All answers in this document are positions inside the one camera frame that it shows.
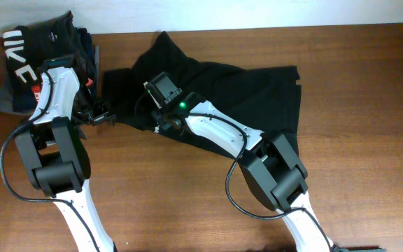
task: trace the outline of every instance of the table surface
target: table surface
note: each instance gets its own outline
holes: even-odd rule
[[[299,151],[313,209],[336,244],[403,251],[403,24],[171,32],[189,57],[245,69],[297,65],[302,85]],[[101,70],[131,67],[157,34],[94,35]],[[4,53],[0,39],[0,84]],[[0,113],[0,147],[20,116]],[[84,127],[94,203],[119,251],[280,251],[294,241],[283,221],[239,213],[227,200],[231,160],[127,125]],[[29,184],[15,145],[10,182]],[[272,214],[240,172],[237,202]],[[1,251],[77,251],[52,204],[11,197],[0,178]]]

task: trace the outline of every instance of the stacked clothing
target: stacked clothing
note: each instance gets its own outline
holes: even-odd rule
[[[119,123],[140,130],[153,130],[224,156],[229,153],[205,138],[173,128],[157,128],[151,111],[155,103],[150,96],[135,104],[144,93],[143,83],[167,72],[183,93],[197,92],[227,116],[264,132],[282,132],[298,154],[297,127],[301,87],[295,66],[245,70],[214,62],[198,62],[162,32],[150,50],[142,54],[129,69],[104,74],[102,97],[111,103]]]
[[[40,74],[36,68],[44,60],[79,52],[85,59],[89,78],[87,85],[96,97],[99,76],[99,50],[92,44],[85,28],[73,26],[73,15],[64,15],[30,26],[17,26],[4,32],[7,75],[0,88],[0,111],[29,115],[37,105],[41,92]]]

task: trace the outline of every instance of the white background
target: white background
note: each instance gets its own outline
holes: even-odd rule
[[[67,10],[94,34],[403,22],[403,0],[0,0],[0,36]]]

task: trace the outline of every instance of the folded black shirt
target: folded black shirt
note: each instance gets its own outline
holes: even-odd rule
[[[245,70],[214,62],[198,62],[186,57],[162,32],[150,50],[131,69],[104,74],[102,97],[111,103],[119,123],[140,130],[155,130],[150,112],[155,104],[149,96],[141,100],[136,116],[134,107],[144,93],[143,83],[161,72],[171,75],[184,93],[197,92],[225,115],[264,132],[282,132],[298,154],[297,127],[301,87],[295,66]],[[159,134],[224,156],[231,155],[200,136],[173,128]]]

